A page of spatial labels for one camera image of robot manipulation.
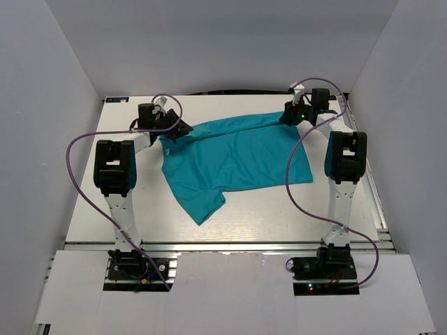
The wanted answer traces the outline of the teal t-shirt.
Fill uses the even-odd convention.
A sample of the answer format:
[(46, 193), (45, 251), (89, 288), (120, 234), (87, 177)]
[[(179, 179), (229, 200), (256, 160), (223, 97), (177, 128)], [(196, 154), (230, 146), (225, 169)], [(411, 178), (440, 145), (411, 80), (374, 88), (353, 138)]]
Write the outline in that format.
[(226, 201), (225, 192), (313, 181), (297, 128), (281, 112), (247, 114), (197, 124), (175, 141), (160, 138), (166, 181), (197, 224)]

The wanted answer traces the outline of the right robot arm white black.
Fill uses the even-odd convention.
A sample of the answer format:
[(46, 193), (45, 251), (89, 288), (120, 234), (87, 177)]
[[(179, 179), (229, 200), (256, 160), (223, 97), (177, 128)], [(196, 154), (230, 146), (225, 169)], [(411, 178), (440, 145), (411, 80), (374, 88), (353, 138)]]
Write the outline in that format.
[(310, 98), (304, 90), (301, 84), (289, 89), (293, 98), (285, 104), (279, 120), (287, 126), (307, 121), (328, 140), (324, 172), (329, 183), (326, 221), (331, 228), (324, 234), (322, 244), (346, 248), (353, 196), (366, 170), (367, 135), (349, 128), (342, 116), (330, 109), (328, 89), (313, 89)]

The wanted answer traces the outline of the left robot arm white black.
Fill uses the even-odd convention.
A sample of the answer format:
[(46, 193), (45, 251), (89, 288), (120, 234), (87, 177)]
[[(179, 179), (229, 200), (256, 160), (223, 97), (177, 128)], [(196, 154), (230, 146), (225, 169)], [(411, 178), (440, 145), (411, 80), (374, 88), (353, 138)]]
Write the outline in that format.
[(137, 184), (136, 155), (151, 147), (158, 137), (175, 142), (193, 128), (173, 110), (166, 97), (138, 106), (138, 118), (128, 134), (118, 140), (99, 140), (94, 159), (94, 185), (107, 202), (114, 221), (115, 249), (132, 251), (142, 239), (135, 223), (132, 192)]

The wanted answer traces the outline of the blue table corner label left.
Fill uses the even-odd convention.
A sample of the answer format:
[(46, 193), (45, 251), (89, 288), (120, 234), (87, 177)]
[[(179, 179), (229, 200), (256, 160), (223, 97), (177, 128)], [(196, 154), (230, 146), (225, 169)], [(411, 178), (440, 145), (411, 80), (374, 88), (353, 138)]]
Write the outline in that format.
[(128, 101), (129, 101), (128, 96), (107, 97), (105, 99), (105, 103), (127, 103)]

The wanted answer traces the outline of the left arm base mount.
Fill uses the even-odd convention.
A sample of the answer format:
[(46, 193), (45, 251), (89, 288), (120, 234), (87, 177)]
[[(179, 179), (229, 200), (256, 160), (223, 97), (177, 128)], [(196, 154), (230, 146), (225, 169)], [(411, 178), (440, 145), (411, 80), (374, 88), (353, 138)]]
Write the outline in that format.
[(154, 263), (135, 250), (108, 251), (103, 291), (168, 292), (173, 285), (174, 260), (170, 258), (152, 260)]

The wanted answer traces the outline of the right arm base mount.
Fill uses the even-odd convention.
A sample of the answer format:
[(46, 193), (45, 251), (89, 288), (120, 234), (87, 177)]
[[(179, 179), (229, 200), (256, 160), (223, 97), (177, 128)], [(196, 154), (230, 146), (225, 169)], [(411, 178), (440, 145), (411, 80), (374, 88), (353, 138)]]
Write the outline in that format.
[(357, 272), (349, 245), (322, 246), (313, 257), (286, 261), (296, 297), (359, 295)]

